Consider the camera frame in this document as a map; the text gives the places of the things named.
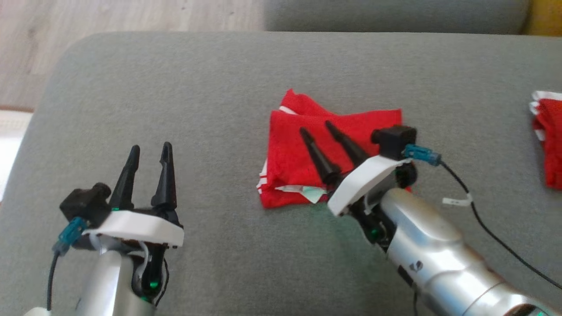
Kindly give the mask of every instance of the folded clothing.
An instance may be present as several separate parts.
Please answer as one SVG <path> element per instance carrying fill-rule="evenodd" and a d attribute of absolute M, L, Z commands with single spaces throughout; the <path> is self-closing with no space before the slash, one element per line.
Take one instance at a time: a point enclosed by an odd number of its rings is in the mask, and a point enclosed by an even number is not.
<path fill-rule="evenodd" d="M 301 138 L 300 127 L 311 133 L 319 148 L 342 173 L 353 169 L 351 160 L 325 127 L 327 120 L 374 156 L 379 148 L 370 141 L 372 131 L 402 124 L 402 112 L 385 110 L 337 115 L 305 94 L 295 94 L 292 89 L 287 91 L 279 110 L 271 112 L 268 158 L 257 185 L 265 208 L 325 199 L 325 195 L 318 194 L 323 192 L 323 184 Z"/>
<path fill-rule="evenodd" d="M 535 91 L 533 129 L 545 150 L 546 185 L 562 189 L 562 93 Z"/>

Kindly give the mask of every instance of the white cable tag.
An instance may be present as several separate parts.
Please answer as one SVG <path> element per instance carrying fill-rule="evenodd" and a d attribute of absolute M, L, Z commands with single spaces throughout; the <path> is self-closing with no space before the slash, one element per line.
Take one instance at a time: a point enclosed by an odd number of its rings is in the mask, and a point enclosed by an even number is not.
<path fill-rule="evenodd" d="M 454 198 L 448 198 L 448 197 L 443 198 L 443 204 L 456 205 L 456 206 L 470 206 L 470 204 L 473 201 L 474 200 L 472 199 L 472 195 L 470 193 L 466 194 L 466 200 L 456 200 Z"/>

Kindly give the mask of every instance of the red cloth with white trim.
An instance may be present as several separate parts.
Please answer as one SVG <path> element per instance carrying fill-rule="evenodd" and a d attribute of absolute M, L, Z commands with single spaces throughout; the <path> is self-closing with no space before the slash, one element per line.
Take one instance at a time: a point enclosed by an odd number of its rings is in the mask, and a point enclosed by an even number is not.
<path fill-rule="evenodd" d="M 562 93 L 536 91 L 531 111 L 535 114 L 533 129 L 545 150 L 545 181 L 562 189 Z"/>
<path fill-rule="evenodd" d="M 320 149 L 343 173 L 353 169 L 343 148 L 334 141 L 324 126 L 326 120 L 330 120 L 368 154 L 374 156 L 378 154 L 379 148 L 370 141 L 372 131 L 402 124 L 402 111 L 337 115 L 305 94 L 295 94 L 292 89 L 287 91 L 279 110 L 271 112 L 268 159 L 257 186 L 265 208 L 310 203 L 298 192 L 283 192 L 276 188 L 287 185 L 324 186 L 301 138 L 300 127 L 308 129 Z"/>

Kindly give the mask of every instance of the gray sofa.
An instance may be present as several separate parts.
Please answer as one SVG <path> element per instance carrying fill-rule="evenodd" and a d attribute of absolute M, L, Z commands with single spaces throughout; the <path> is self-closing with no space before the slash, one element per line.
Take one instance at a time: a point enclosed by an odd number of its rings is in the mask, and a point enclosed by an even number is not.
<path fill-rule="evenodd" d="M 44 306 L 59 203 L 115 185 L 141 146 L 133 202 L 149 205 L 161 146 L 174 145 L 184 247 L 158 315 L 411 315 L 412 292 L 349 218 L 325 205 L 264 210 L 255 190 L 268 118 L 285 91 L 340 114 L 404 110 L 419 143 L 470 187 L 483 220 L 562 280 L 562 196 L 543 184 L 527 103 L 560 90 L 562 39 L 388 33 L 113 33 L 70 48 L 25 136 L 0 212 L 0 314 Z M 489 238 L 441 168 L 419 164 L 414 192 L 442 210 L 491 267 L 562 309 L 560 292 Z M 72 315 L 97 254 L 70 251 L 55 315 Z M 420 306 L 421 315 L 430 313 Z"/>
<path fill-rule="evenodd" d="M 519 34 L 529 0 L 271 0 L 270 31 Z"/>

